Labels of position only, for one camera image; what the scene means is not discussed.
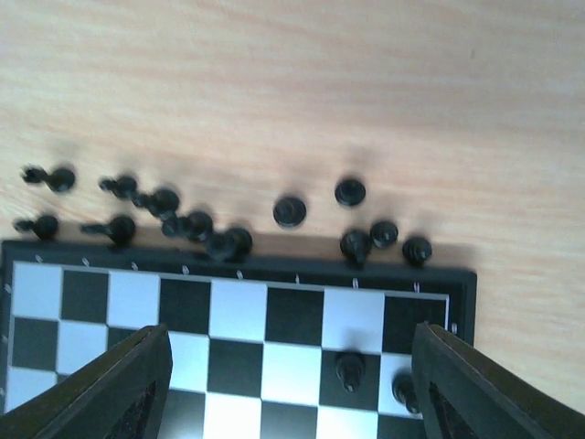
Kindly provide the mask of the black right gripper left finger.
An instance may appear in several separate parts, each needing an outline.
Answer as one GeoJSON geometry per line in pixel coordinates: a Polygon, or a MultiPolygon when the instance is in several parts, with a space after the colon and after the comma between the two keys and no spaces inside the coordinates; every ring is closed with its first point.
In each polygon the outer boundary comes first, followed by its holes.
{"type": "Polygon", "coordinates": [[[166,325],[147,326],[1,416],[3,438],[156,438],[173,369],[166,325]]]}

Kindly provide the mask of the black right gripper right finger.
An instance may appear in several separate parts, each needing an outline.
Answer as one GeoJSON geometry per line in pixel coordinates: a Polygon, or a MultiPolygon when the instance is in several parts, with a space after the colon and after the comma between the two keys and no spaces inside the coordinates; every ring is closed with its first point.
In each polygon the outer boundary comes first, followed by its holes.
{"type": "Polygon", "coordinates": [[[437,325],[418,324],[414,389],[429,438],[582,438],[584,415],[437,325]]]}

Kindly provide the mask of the black pawn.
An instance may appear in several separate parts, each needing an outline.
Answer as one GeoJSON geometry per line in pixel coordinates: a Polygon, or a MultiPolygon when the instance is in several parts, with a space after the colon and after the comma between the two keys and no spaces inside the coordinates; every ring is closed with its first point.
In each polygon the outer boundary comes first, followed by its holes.
{"type": "Polygon", "coordinates": [[[365,357],[359,352],[345,351],[335,358],[335,374],[343,389],[348,393],[359,390],[365,370],[365,357]]]}
{"type": "Polygon", "coordinates": [[[403,371],[393,378],[392,393],[394,399],[403,405],[407,412],[413,415],[420,414],[420,405],[410,373],[403,371]]]}

